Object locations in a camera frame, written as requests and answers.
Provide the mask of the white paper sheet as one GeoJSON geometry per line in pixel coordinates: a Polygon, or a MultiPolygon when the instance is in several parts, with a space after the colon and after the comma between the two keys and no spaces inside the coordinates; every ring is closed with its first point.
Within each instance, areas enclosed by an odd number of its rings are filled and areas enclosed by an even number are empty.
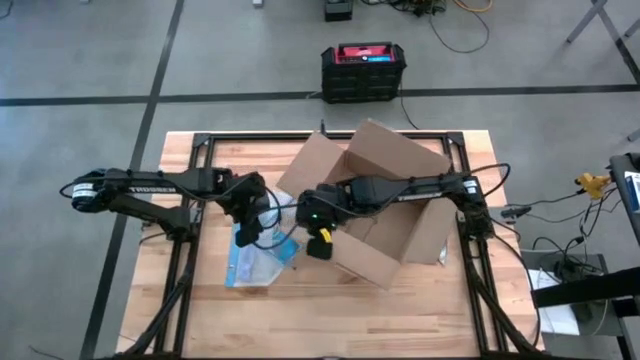
{"type": "MultiPolygon", "coordinates": [[[[532,289],[538,290],[559,285],[560,282],[552,275],[541,270],[529,270],[532,289]]],[[[569,305],[557,305],[539,308],[541,315],[541,331],[549,334],[579,335],[579,326],[575,314],[569,305]]]]}

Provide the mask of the black stand beam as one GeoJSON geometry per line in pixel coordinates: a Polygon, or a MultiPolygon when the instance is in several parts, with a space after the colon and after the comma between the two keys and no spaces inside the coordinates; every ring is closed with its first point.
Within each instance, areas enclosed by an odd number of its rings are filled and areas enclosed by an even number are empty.
{"type": "Polygon", "coordinates": [[[538,308],[640,295],[640,267],[540,288],[531,295],[538,308]]]}

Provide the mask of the black floor device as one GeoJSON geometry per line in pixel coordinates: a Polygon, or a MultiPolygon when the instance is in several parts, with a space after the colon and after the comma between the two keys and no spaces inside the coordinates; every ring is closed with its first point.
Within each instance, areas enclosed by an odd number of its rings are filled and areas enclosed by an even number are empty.
{"type": "Polygon", "coordinates": [[[348,21],[353,16],[353,0],[324,0],[326,22],[348,21]]]}

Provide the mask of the grey side cart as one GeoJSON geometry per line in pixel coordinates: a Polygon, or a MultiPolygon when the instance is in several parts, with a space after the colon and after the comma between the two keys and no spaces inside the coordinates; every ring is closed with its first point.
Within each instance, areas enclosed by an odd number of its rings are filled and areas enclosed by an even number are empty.
{"type": "MultiPolygon", "coordinates": [[[[522,257],[528,271],[541,270],[554,276],[560,284],[570,280],[582,280],[591,276],[602,276],[607,273],[604,259],[600,254],[569,255],[573,270],[563,270],[564,256],[560,252],[523,251],[522,257]]],[[[604,324],[609,303],[606,300],[595,300],[587,303],[573,303],[569,305],[573,310],[579,326],[579,335],[603,335],[604,324]]]]}

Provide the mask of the blue white carton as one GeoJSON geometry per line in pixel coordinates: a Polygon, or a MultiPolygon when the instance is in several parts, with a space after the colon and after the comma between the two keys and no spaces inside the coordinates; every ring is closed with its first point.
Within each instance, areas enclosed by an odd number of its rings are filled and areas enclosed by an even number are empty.
{"type": "Polygon", "coordinates": [[[633,214],[640,214],[640,173],[625,171],[624,180],[629,196],[629,207],[633,214]]]}

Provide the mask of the black aluminium table frame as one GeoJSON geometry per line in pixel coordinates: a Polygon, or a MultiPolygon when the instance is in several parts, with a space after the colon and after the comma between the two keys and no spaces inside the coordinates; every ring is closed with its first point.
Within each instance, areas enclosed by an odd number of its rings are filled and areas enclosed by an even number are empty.
{"type": "MultiPolygon", "coordinates": [[[[458,168],[496,161],[486,130],[401,131],[458,168]]],[[[258,171],[275,186],[311,131],[201,132],[214,138],[212,164],[258,171]]],[[[389,291],[320,260],[299,259],[268,288],[226,288],[231,220],[207,205],[182,348],[187,359],[479,358],[475,323],[452,230],[446,265],[406,265],[389,291]]],[[[160,307],[172,246],[157,237],[139,248],[116,352],[134,344],[160,307]]],[[[502,242],[489,260],[499,303],[533,342],[536,310],[527,272],[502,242]]]]}

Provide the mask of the black red power station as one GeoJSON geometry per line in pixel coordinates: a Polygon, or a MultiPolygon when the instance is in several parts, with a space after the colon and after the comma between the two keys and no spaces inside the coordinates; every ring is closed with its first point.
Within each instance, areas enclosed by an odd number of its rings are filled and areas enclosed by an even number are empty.
{"type": "Polygon", "coordinates": [[[393,100],[407,67],[404,49],[392,42],[339,44],[321,60],[322,99],[330,104],[393,100]]]}

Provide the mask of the brown cardboard box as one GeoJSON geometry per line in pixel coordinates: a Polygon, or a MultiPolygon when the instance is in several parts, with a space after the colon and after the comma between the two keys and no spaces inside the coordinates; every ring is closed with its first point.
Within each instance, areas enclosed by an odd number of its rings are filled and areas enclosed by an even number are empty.
{"type": "MultiPolygon", "coordinates": [[[[358,175],[399,180],[448,172],[451,161],[375,121],[364,121],[341,148],[315,133],[281,176],[277,187],[293,197],[320,183],[358,175]]],[[[331,262],[383,289],[403,264],[434,265],[454,227],[455,204],[440,198],[396,203],[373,218],[346,222],[332,235],[331,262]]]]}

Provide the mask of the clear mesh pouch blue trim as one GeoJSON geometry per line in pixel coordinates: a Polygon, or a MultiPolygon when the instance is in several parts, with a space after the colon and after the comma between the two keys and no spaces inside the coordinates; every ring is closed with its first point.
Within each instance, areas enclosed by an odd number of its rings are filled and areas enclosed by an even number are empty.
{"type": "Polygon", "coordinates": [[[284,192],[269,194],[270,206],[282,206],[280,210],[269,210],[259,215],[264,226],[257,241],[258,246],[239,248],[235,245],[235,234],[239,224],[232,226],[231,245],[228,254],[224,285],[228,288],[268,287],[286,269],[292,268],[294,258],[301,245],[288,232],[294,225],[295,199],[284,192]]]}

